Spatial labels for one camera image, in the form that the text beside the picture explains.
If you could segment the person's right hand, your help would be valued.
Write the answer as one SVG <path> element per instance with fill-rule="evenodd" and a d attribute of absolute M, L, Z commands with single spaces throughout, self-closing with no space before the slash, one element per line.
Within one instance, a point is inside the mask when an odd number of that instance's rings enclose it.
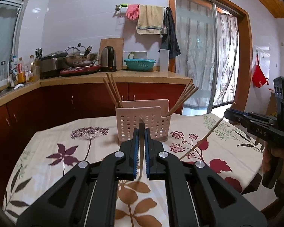
<path fill-rule="evenodd" d="M 275 195 L 284 197 L 284 149 L 276 148 L 268 143 L 264 144 L 262 170 L 263 186 L 269 187 L 274 184 Z"/>

